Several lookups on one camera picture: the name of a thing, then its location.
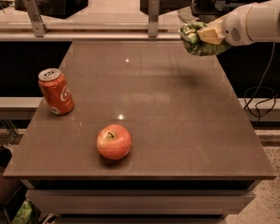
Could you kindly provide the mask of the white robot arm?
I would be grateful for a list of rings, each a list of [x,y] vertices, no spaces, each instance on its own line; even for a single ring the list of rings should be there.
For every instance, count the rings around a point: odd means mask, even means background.
[[[199,38],[219,45],[280,43],[280,0],[195,0],[200,12],[217,16],[198,31]]]

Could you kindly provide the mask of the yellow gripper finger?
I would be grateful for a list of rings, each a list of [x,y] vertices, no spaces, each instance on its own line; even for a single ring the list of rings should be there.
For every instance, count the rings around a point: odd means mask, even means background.
[[[198,31],[198,36],[203,42],[213,45],[221,44],[226,38],[220,25],[206,26]]]
[[[227,17],[227,14],[215,19],[214,21],[210,21],[207,23],[208,27],[220,26],[223,20]]]

